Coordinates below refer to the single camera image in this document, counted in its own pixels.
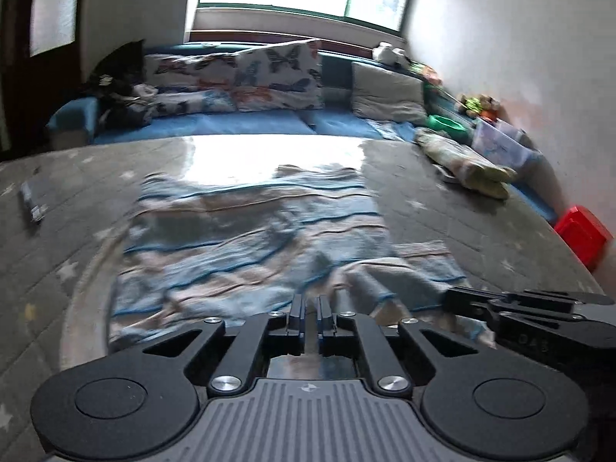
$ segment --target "green bowl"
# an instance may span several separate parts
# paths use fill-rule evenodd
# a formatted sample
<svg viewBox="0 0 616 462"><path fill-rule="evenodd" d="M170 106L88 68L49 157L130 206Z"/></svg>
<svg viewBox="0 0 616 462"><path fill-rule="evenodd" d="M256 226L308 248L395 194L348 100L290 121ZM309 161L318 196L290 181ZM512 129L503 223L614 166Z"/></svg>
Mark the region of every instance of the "green bowl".
<svg viewBox="0 0 616 462"><path fill-rule="evenodd" d="M464 144L468 140L466 129L454 120L445 118L444 116L431 114L427 119L427 126L435 132L446 131L452 139L460 144Z"/></svg>

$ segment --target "butterfly pillow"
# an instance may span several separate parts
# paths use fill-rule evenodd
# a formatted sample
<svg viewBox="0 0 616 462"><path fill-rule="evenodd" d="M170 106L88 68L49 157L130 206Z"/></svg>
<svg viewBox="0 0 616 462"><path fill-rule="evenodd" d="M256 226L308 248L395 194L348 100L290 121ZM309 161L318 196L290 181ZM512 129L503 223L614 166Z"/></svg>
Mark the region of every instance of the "butterfly pillow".
<svg viewBox="0 0 616 462"><path fill-rule="evenodd" d="M158 94L154 97L154 105L154 118L198 112L235 111L235 104L233 104L229 94L216 89L179 94Z"/></svg>
<svg viewBox="0 0 616 462"><path fill-rule="evenodd" d="M233 54L146 56L146 83L159 92L230 91L235 82Z"/></svg>
<svg viewBox="0 0 616 462"><path fill-rule="evenodd" d="M320 109L319 40L237 52L232 95L239 110Z"/></svg>

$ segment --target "blue sofa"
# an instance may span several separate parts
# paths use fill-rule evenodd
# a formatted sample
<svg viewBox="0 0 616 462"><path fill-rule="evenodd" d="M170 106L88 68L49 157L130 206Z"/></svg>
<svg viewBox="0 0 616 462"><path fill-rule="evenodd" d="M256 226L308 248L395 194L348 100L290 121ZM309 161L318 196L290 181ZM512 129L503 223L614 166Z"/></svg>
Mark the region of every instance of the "blue sofa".
<svg viewBox="0 0 616 462"><path fill-rule="evenodd" d="M149 49L146 54L206 55L218 52L238 52L260 44L190 43ZM52 148L55 150L88 144L110 144L164 137L220 134L299 134L343 135L382 139L383 136L366 120L355 117L350 109L353 86L352 64L359 61L392 70L375 61L320 52L325 108L316 110L268 110L167 116L152 120L149 126L125 131L98 132L99 103L94 97L71 101L59 109L48 122ZM420 76L398 70L406 75ZM412 141L414 127L409 123L395 124L396 132Z"/></svg>

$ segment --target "gray pillow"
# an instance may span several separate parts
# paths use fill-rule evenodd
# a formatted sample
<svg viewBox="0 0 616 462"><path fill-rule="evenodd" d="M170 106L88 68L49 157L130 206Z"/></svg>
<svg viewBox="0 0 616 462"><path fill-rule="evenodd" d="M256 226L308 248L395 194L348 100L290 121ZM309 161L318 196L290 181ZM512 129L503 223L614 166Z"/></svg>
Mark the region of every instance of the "gray pillow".
<svg viewBox="0 0 616 462"><path fill-rule="evenodd" d="M426 124L423 82L412 76L354 62L351 101L360 118Z"/></svg>

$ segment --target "plush toy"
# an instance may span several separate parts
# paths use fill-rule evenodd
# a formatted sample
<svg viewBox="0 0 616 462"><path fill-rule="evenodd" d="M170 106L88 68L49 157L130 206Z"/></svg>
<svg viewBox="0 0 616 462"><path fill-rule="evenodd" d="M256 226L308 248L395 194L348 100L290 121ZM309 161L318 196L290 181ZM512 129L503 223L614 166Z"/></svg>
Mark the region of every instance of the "plush toy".
<svg viewBox="0 0 616 462"><path fill-rule="evenodd" d="M489 95L480 95L479 97L460 95L456 104L456 110L460 114L466 114L472 119L481 117L491 124L497 121L499 109L500 103Z"/></svg>

